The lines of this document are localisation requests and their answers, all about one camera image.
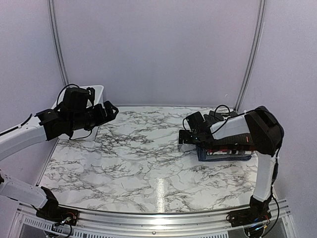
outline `cable connector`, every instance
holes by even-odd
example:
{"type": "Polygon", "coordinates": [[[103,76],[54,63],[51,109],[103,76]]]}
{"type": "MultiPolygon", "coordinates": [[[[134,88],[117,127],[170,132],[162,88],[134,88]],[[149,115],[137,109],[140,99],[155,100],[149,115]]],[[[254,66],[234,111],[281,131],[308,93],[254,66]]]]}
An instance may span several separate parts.
{"type": "Polygon", "coordinates": [[[71,220],[72,220],[71,217],[67,217],[66,219],[62,220],[60,223],[55,223],[54,226],[55,226],[55,227],[62,226],[62,225],[64,225],[65,223],[70,222],[71,220]]]}

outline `gray marble veining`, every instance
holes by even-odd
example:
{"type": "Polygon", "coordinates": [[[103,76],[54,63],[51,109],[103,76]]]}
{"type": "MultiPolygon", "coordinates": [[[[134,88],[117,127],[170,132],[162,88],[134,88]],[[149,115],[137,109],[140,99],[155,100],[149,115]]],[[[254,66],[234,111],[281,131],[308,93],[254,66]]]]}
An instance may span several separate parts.
{"type": "Polygon", "coordinates": [[[199,162],[178,145],[187,115],[210,108],[120,107],[95,141],[60,141],[40,186],[60,204],[117,212],[188,212],[248,204],[257,157],[199,162]]]}

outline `blue fabric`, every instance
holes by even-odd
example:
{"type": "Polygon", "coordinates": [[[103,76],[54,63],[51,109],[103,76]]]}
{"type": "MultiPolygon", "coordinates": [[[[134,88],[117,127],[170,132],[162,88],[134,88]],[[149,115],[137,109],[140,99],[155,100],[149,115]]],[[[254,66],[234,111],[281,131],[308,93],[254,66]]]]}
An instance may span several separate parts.
{"type": "Polygon", "coordinates": [[[248,161],[251,159],[251,155],[236,155],[235,157],[231,157],[229,155],[223,155],[222,158],[219,158],[220,155],[217,155],[217,158],[212,158],[211,156],[207,156],[206,150],[196,145],[196,151],[198,156],[198,161],[248,161]]]}

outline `white bin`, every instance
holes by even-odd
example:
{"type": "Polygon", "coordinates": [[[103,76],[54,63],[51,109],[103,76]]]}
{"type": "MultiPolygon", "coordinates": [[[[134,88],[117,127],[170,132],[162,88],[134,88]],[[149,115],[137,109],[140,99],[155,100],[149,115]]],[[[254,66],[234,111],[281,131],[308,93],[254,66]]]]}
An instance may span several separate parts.
{"type": "MultiPolygon", "coordinates": [[[[91,88],[95,89],[95,101],[94,101],[94,104],[96,105],[98,103],[103,103],[104,102],[104,98],[103,98],[104,87],[102,85],[81,86],[81,88],[85,88],[85,89],[88,88],[88,87],[91,87],[91,88]]],[[[59,102],[62,101],[62,99],[64,97],[64,93],[65,93],[65,90],[61,93],[61,95],[59,97],[59,102]]],[[[55,101],[52,109],[54,109],[56,107],[56,104],[57,104],[57,100],[55,101]]],[[[87,107],[90,107],[90,106],[91,106],[91,103],[88,101],[87,107]]],[[[96,138],[97,130],[98,130],[98,126],[96,126],[93,129],[93,131],[92,131],[90,136],[88,136],[87,138],[84,138],[82,140],[93,141],[96,138]]],[[[79,137],[85,137],[85,136],[89,135],[89,133],[90,133],[90,131],[86,131],[84,129],[76,130],[76,131],[74,131],[72,139],[76,139],[76,138],[79,138],[79,137]]],[[[66,135],[66,134],[63,134],[63,135],[59,136],[59,139],[68,140],[69,136],[66,135]]]]}

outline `stack of clothes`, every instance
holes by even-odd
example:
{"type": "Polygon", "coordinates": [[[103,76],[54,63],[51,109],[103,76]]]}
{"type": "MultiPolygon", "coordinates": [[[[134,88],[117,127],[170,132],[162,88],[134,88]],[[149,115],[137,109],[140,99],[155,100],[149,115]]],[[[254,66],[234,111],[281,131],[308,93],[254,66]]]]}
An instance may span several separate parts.
{"type": "MultiPolygon", "coordinates": [[[[208,126],[211,126],[216,122],[224,121],[228,116],[236,115],[236,112],[214,114],[214,111],[210,111],[208,115],[204,115],[204,118],[208,126]]],[[[196,143],[199,161],[247,161],[251,159],[254,150],[254,143],[249,133],[214,140],[212,143],[196,143]]]]}

